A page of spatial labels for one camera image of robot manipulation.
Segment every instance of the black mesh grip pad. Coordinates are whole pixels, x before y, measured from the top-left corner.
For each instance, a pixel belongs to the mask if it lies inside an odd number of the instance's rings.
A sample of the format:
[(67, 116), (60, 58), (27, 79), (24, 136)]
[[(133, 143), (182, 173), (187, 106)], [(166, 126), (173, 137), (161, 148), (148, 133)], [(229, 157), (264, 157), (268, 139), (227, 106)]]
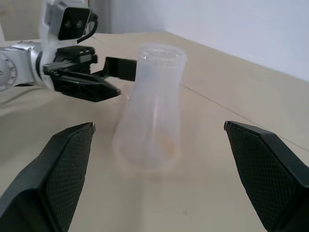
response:
[(93, 128), (72, 136), (46, 179), (44, 192), (62, 232), (70, 227), (85, 180)]
[(265, 229), (272, 231), (290, 209), (297, 181), (257, 135), (228, 124), (239, 176)]

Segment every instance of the wooden table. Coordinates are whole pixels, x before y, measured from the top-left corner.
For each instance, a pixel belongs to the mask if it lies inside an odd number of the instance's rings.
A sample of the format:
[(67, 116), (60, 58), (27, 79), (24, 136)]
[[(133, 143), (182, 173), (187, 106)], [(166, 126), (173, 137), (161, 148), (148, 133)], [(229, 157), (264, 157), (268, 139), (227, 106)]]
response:
[(152, 177), (123, 174), (111, 150), (121, 97), (92, 103), (39, 87), (14, 87), (0, 93), (0, 194), (53, 134), (93, 121), (97, 131), (71, 232), (265, 231), (240, 182), (224, 122), (273, 131), (309, 164), (309, 83), (167, 32), (95, 34), (84, 44), (97, 51), (96, 71), (105, 56), (137, 58), (143, 42), (179, 46), (188, 55), (177, 166)]

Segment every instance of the erlenmeyer flask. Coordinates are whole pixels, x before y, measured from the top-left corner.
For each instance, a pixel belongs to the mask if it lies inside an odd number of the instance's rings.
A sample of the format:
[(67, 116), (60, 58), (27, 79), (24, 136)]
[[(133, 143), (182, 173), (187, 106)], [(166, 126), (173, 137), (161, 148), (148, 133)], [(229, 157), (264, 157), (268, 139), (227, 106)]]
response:
[(136, 83), (112, 142), (125, 165), (158, 171), (180, 155), (179, 87), (186, 60), (174, 46), (140, 46)]

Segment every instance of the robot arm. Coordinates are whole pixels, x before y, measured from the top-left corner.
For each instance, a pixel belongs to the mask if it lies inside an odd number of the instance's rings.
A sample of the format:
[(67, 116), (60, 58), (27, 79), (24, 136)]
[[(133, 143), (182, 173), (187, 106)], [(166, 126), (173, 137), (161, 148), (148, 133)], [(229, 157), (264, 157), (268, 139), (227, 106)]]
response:
[[(95, 26), (84, 35), (90, 22)], [(134, 81), (136, 61), (106, 57), (102, 71), (91, 73), (98, 62), (92, 47), (79, 46), (91, 37), (98, 17), (85, 0), (44, 0), (40, 23), (41, 43), (20, 42), (0, 48), (0, 91), (31, 83), (93, 102), (118, 96), (121, 91), (104, 79)]]

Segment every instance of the plastic flask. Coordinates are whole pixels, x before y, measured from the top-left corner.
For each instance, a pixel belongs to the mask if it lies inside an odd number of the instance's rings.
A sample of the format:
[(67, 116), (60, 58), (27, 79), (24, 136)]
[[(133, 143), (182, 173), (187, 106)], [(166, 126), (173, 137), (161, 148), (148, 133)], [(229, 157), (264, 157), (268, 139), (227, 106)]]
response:
[(179, 87), (186, 61), (174, 46), (140, 46), (135, 86), (112, 141), (117, 159), (130, 168), (160, 171), (180, 155)]

